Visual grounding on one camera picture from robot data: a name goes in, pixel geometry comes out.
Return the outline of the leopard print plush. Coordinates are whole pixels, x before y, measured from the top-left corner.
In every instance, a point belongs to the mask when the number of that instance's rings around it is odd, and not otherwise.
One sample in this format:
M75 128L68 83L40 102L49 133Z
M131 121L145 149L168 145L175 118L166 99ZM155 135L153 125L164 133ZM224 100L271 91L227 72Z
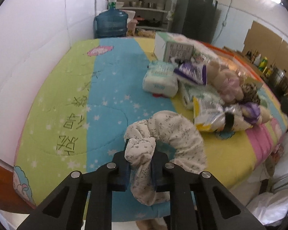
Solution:
M261 100L257 93L257 86L255 83L246 83L241 86L243 92L243 99L239 102L240 104L255 103L261 104Z

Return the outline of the white green tissue box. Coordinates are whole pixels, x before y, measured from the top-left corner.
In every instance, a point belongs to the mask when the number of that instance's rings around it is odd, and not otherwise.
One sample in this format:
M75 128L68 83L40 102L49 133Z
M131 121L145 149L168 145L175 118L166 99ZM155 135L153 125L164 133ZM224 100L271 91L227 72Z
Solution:
M184 35L168 32L156 32L154 55L159 61L170 62L172 57L190 60L194 44Z

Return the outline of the steel pot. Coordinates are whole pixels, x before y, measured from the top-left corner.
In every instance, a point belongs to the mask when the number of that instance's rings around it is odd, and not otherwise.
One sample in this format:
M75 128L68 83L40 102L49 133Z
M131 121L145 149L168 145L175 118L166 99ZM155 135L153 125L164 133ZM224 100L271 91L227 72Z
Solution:
M274 67L268 80L275 88L278 88L283 92L287 91L288 77L286 76L285 70Z

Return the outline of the pink beige plush toy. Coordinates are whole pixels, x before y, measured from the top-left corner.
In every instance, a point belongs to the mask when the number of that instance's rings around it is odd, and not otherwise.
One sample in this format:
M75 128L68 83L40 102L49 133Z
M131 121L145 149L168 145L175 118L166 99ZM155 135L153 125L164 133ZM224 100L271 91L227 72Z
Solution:
M221 69L221 65L213 60L206 65L208 84L213 86L221 99L227 104L241 101L244 97L240 78L228 69Z

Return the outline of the green white tissue pack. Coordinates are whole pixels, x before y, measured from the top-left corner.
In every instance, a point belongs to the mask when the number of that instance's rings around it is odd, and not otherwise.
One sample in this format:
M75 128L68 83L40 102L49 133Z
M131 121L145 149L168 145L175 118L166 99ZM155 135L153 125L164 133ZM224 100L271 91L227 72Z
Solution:
M213 101L224 105L225 102L217 92L217 90L210 85L188 85L187 83L179 83L179 91L181 99L188 110L193 109L193 98Z

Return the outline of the yellow white snack bag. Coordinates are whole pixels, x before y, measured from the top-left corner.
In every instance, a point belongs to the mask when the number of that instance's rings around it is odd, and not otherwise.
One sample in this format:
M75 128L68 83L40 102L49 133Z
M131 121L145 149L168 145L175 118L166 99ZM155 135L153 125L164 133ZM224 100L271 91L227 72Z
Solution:
M193 98L194 124L200 132L236 132L252 128L239 105L223 106L213 100Z

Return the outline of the green yellow bottle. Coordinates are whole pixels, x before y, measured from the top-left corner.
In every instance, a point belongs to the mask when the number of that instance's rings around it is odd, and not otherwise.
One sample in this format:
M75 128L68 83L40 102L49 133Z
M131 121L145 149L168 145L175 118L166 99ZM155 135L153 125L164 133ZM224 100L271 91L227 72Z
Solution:
M259 63L258 69L259 69L261 72L263 72L263 71L265 70L266 66L267 66L267 63L268 63L268 59L267 59L267 57L264 57L264 58L262 59L262 61Z

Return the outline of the blue water jug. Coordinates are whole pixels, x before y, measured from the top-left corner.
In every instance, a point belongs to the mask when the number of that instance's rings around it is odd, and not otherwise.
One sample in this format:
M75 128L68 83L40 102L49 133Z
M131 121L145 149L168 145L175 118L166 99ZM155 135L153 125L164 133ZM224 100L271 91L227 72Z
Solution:
M116 9L116 0L109 0L108 6L108 10L97 15L94 20L95 38L125 37L128 14Z

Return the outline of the white floral neck pillow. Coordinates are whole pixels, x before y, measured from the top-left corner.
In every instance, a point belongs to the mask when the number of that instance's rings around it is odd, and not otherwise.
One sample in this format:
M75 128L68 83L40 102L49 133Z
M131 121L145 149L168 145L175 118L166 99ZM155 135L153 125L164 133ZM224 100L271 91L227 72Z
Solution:
M185 171L199 174L206 168L203 138L194 124L172 111L159 111L149 119L127 127L125 159L132 168L131 193L146 206L167 202L168 192L157 193L152 185L152 157L156 151L165 153L170 162Z

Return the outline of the cream plush purple bow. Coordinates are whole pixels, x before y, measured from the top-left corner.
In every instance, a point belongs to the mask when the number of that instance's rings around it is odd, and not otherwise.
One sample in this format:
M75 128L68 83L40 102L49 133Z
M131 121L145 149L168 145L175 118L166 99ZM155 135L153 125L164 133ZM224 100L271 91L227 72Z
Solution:
M262 105L248 102L240 105L244 120L252 125L265 124L273 119L270 110Z

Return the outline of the black refrigerator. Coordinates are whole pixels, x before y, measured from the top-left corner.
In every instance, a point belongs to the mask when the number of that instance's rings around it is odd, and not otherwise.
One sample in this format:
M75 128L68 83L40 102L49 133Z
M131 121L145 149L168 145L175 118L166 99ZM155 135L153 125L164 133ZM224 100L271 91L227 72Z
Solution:
M217 0L177 0L171 33L211 43Z

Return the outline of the grey metal shelf rack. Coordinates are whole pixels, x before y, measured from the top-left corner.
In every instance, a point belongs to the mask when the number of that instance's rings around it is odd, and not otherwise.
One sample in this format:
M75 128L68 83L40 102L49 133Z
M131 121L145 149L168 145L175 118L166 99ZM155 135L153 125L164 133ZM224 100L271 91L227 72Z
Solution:
M135 12L137 27L152 31L168 31L173 0L119 0L123 9Z

